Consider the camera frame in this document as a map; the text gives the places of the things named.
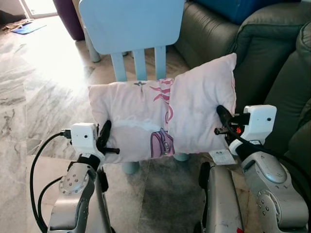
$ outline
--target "white label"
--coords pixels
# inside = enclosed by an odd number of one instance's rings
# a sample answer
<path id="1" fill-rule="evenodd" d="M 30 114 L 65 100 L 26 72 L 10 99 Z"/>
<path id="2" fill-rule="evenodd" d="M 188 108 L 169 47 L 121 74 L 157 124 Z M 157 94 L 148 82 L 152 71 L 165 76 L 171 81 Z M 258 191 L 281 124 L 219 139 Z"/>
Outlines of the white label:
<path id="1" fill-rule="evenodd" d="M 229 150 L 213 150 L 209 154 L 216 165 L 236 164 Z"/>

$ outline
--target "blue cushion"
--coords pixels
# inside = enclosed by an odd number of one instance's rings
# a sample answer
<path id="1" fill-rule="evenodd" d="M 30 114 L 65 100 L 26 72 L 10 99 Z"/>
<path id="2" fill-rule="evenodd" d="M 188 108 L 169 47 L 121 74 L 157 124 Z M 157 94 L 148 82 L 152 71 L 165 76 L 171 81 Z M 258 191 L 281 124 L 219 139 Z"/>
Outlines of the blue cushion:
<path id="1" fill-rule="evenodd" d="M 228 18 L 232 23 L 243 21 L 262 7 L 283 2 L 283 0 L 194 0 L 208 9 Z"/>

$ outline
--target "purple object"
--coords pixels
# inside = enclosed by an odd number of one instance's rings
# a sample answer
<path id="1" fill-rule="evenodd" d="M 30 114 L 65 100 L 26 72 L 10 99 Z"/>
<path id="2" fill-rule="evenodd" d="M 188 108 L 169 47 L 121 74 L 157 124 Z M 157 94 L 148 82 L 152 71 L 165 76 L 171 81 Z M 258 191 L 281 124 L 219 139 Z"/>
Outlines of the purple object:
<path id="1" fill-rule="evenodd" d="M 84 33 L 72 0 L 53 0 L 57 13 L 74 40 L 84 40 Z"/>

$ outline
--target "marble floor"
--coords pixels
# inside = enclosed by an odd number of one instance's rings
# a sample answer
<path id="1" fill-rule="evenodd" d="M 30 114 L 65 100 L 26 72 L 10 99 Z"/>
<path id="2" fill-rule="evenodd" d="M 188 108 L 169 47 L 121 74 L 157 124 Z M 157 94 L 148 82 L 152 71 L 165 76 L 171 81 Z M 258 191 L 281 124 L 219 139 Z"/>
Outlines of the marble floor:
<path id="1" fill-rule="evenodd" d="M 38 233 L 30 210 L 28 172 L 38 145 L 76 122 L 94 122 L 87 87 L 115 80 L 110 56 L 91 62 L 85 41 L 75 42 L 59 17 L 40 19 L 47 26 L 28 35 L 0 34 L 0 232 Z M 129 80 L 134 61 L 125 56 Z M 146 50 L 149 79 L 155 79 L 154 53 Z M 167 76 L 189 68 L 168 48 Z M 36 194 L 63 175 L 75 152 L 59 138 L 44 150 L 35 173 Z M 208 158 L 192 156 L 182 163 L 172 158 L 141 162 L 127 176 L 121 165 L 105 165 L 109 180 L 107 201 L 117 233 L 191 233 L 201 218 L 204 195 L 198 186 L 200 165 Z M 254 197 L 238 167 L 232 171 L 246 233 L 262 232 Z M 57 190 L 43 200 L 46 221 Z"/>

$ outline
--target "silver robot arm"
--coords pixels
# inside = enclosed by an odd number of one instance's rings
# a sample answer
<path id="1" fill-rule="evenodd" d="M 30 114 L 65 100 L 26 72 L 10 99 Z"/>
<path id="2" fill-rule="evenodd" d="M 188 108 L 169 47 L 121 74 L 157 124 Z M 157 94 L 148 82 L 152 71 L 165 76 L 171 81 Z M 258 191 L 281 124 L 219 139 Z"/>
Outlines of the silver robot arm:
<path id="1" fill-rule="evenodd" d="M 249 115 L 241 138 L 261 145 L 272 132 L 276 107 L 245 107 Z M 242 157 L 246 183 L 257 200 L 261 225 L 265 233 L 307 233 L 308 207 L 292 185 L 291 176 L 276 157 L 257 151 L 241 156 L 242 142 L 234 140 L 229 150 Z"/>
<path id="2" fill-rule="evenodd" d="M 79 123 L 70 132 L 72 145 L 80 157 L 70 164 L 60 181 L 48 232 L 113 233 L 104 196 L 108 189 L 101 166 L 104 154 L 96 146 L 97 128 L 92 123 Z"/>

